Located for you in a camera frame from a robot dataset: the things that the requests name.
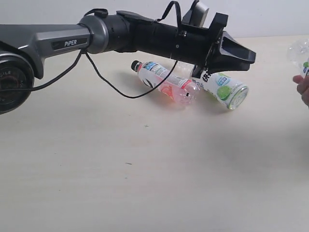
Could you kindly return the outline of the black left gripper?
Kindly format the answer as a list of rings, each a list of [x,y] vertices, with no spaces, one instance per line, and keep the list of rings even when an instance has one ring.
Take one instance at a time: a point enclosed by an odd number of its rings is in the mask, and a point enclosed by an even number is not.
[[[199,28],[182,23],[182,34],[179,37],[178,60],[193,64],[191,77],[200,78],[220,72],[248,71],[255,63],[256,53],[234,40],[226,31],[228,15],[216,13],[208,28]],[[210,61],[217,53],[218,62]]]

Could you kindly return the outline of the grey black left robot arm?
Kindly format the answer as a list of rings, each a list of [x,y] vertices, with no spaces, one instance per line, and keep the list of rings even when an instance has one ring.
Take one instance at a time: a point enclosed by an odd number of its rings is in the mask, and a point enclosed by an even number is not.
[[[0,27],[0,112],[8,113],[35,90],[47,58],[72,51],[81,54],[145,53],[198,66],[208,73],[247,71],[254,51],[225,30],[228,16],[217,13],[208,28],[176,26],[139,14],[106,9],[88,12],[76,25],[6,25]]]

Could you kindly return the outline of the person's open hand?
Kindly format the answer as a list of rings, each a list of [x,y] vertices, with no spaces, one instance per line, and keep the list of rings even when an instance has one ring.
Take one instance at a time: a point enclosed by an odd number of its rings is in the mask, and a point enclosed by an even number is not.
[[[309,106],[309,76],[295,75],[293,82],[297,84],[296,90],[301,95],[301,100],[306,106]]]

